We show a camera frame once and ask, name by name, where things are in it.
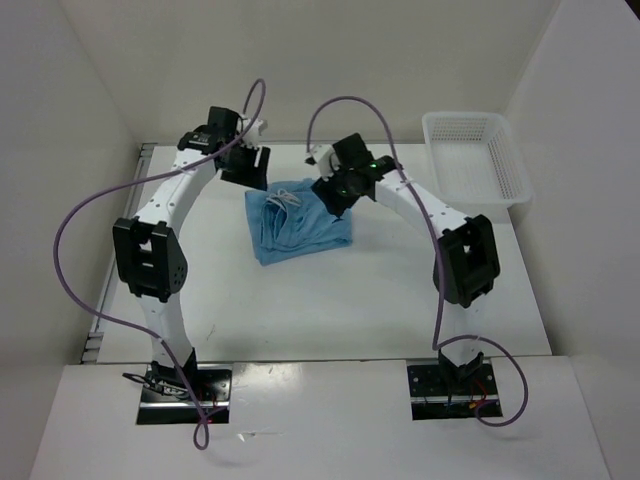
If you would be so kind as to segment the light blue shorts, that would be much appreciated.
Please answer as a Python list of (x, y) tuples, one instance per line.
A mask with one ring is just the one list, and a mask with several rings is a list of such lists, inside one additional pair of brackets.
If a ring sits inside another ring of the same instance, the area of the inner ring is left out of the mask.
[(312, 192), (314, 180), (279, 181), (266, 191), (245, 192), (245, 211), (255, 258), (271, 265), (352, 245), (352, 216), (328, 213)]

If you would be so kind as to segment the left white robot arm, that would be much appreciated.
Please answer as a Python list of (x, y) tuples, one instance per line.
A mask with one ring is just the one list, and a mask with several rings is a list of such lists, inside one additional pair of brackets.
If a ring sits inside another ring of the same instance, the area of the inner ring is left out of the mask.
[(178, 142), (169, 171), (149, 201), (112, 228), (120, 280), (137, 299), (145, 326), (154, 333), (152, 361), (143, 385), (185, 400), (200, 385), (197, 358), (188, 339), (180, 291), (188, 262), (180, 230), (204, 187), (215, 177), (256, 190), (267, 186), (270, 151), (260, 140), (266, 123), (212, 107), (205, 124)]

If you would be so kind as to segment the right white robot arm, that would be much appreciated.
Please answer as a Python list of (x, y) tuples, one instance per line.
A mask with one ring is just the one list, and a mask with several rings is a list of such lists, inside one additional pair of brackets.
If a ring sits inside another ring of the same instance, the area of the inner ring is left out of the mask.
[(464, 391), (484, 360), (477, 327), (500, 274), (491, 221), (484, 215), (470, 217), (443, 203), (393, 157), (375, 157), (359, 134), (332, 145), (314, 146), (305, 161), (319, 171), (312, 190), (330, 214), (340, 217), (367, 197), (431, 241), (438, 378), (446, 391)]

